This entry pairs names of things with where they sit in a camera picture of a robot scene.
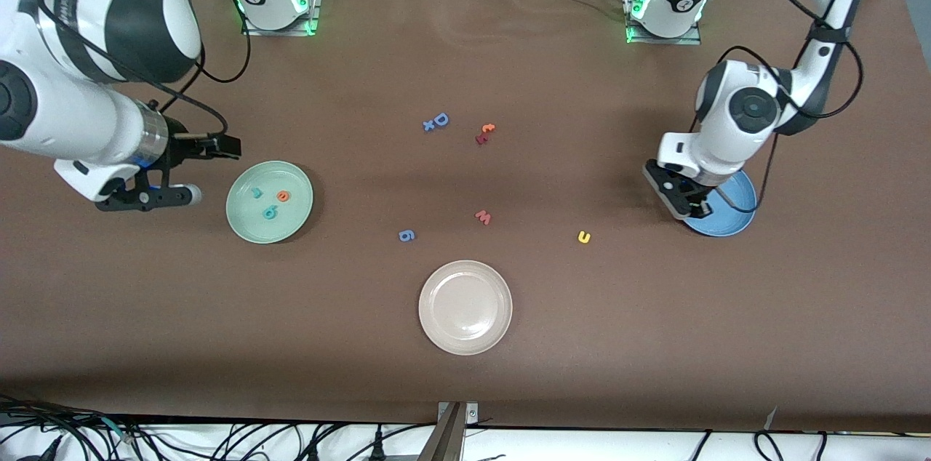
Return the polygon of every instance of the white plate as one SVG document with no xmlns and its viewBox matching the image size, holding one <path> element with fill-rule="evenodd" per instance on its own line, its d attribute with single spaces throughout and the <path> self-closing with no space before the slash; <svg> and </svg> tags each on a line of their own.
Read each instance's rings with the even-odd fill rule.
<svg viewBox="0 0 931 461">
<path fill-rule="evenodd" d="M 511 324 L 511 292 L 484 262 L 440 266 L 420 292 L 420 324 L 434 345 L 472 356 L 498 344 Z"/>
</svg>

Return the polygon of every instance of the blue plate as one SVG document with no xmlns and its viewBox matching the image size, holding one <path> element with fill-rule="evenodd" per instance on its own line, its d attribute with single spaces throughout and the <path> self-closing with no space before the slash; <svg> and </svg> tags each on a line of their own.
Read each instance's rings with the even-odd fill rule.
<svg viewBox="0 0 931 461">
<path fill-rule="evenodd" d="M 752 209 L 756 206 L 754 184 L 743 170 L 735 173 L 719 188 L 741 209 Z M 711 206 L 711 215 L 703 219 L 685 218 L 685 225 L 695 232 L 704 233 L 705 236 L 727 238 L 741 232 L 754 220 L 754 212 L 745 215 L 732 209 L 717 191 L 708 194 L 708 205 Z"/>
</svg>

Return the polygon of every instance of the metal bracket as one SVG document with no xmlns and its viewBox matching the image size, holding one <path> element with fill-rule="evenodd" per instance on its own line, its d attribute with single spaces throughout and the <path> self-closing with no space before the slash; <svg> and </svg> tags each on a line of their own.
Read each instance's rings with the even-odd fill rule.
<svg viewBox="0 0 931 461">
<path fill-rule="evenodd" d="M 626 36 L 628 43 L 652 43 L 652 44 L 701 44 L 701 33 L 698 31 L 698 23 L 692 24 L 692 27 L 679 37 L 659 37 L 649 33 L 643 28 L 638 20 L 633 18 L 632 14 L 639 10 L 638 4 L 641 0 L 624 0 L 624 20 L 626 22 Z"/>
<path fill-rule="evenodd" d="M 246 19 L 246 33 L 250 36 L 288 36 L 305 37 L 315 36 L 317 23 L 320 21 L 320 4 L 323 0 L 307 0 L 307 10 L 294 20 L 289 26 L 277 30 L 267 31 L 253 25 Z"/>
<path fill-rule="evenodd" d="M 468 405 L 457 401 L 447 404 L 442 417 L 436 423 L 433 433 L 423 445 L 423 450 L 417 461 L 461 461 L 463 454 L 463 441 L 466 438 L 466 419 L 468 419 Z"/>
<path fill-rule="evenodd" d="M 449 408 L 450 404 L 447 402 L 442 402 L 439 404 L 439 411 L 436 413 L 436 420 L 443 418 L 443 412 L 446 411 L 446 408 Z M 478 401 L 469 401 L 465 404 L 465 423 L 467 425 L 475 425 L 479 421 L 479 402 Z"/>
</svg>

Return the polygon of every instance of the white floor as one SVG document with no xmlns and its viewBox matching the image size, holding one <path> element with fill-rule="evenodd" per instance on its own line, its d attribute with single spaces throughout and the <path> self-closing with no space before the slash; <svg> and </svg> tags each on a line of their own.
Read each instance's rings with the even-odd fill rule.
<svg viewBox="0 0 931 461">
<path fill-rule="evenodd" d="M 231 452 L 230 461 L 240 461 L 252 445 L 282 425 L 270 425 Z M 386 425 L 385 433 L 402 425 Z M 300 425 L 300 433 L 287 431 L 260 448 L 270 461 L 292 461 L 300 448 L 313 434 L 315 425 Z M 152 434 L 176 446 L 210 455 L 229 434 L 229 425 L 152 425 L 144 427 Z M 14 428 L 0 429 L 0 441 Z M 432 427 L 416 428 L 385 441 L 385 452 L 392 454 L 418 454 Z M 340 429 L 322 442 L 320 461 L 346 461 L 353 452 L 369 444 L 375 434 L 375 425 L 350 425 Z M 639 432 L 639 431 L 573 431 L 573 430 L 469 430 L 466 432 L 463 461 L 483 461 L 502 455 L 502 461 L 688 461 L 702 438 L 702 432 Z M 27 455 L 40 455 L 57 432 L 28 429 L 0 444 L 0 459 L 17 460 Z M 815 434 L 772 434 L 785 461 L 813 461 L 820 438 Z M 103 440 L 94 441 L 107 455 Z M 178 454 L 161 448 L 167 461 L 189 461 L 189 454 Z M 156 461 L 156 455 L 143 447 L 143 459 Z M 764 452 L 777 459 L 764 441 Z M 119 447 L 123 460 L 137 459 L 129 445 Z M 831 435 L 822 457 L 823 461 L 927 461 L 931 458 L 931 438 L 895 436 Z M 252 459 L 267 461 L 263 455 Z M 699 457 L 701 461 L 761 460 L 754 448 L 751 433 L 713 433 Z M 84 454 L 74 438 L 66 436 L 61 442 L 56 461 L 83 461 Z"/>
</svg>

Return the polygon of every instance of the green plate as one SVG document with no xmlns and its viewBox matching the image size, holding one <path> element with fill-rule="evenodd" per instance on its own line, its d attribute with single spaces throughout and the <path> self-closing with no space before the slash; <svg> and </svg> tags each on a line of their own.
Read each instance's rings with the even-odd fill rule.
<svg viewBox="0 0 931 461">
<path fill-rule="evenodd" d="M 262 196 L 255 197 L 253 189 L 259 189 Z M 282 190 L 290 193 L 288 201 L 277 198 Z M 240 238 L 265 245 L 297 232 L 312 206 L 313 186 L 303 170 L 285 161 L 265 161 L 233 183 L 226 196 L 226 220 Z M 265 212 L 272 207 L 275 216 L 266 219 Z"/>
</svg>

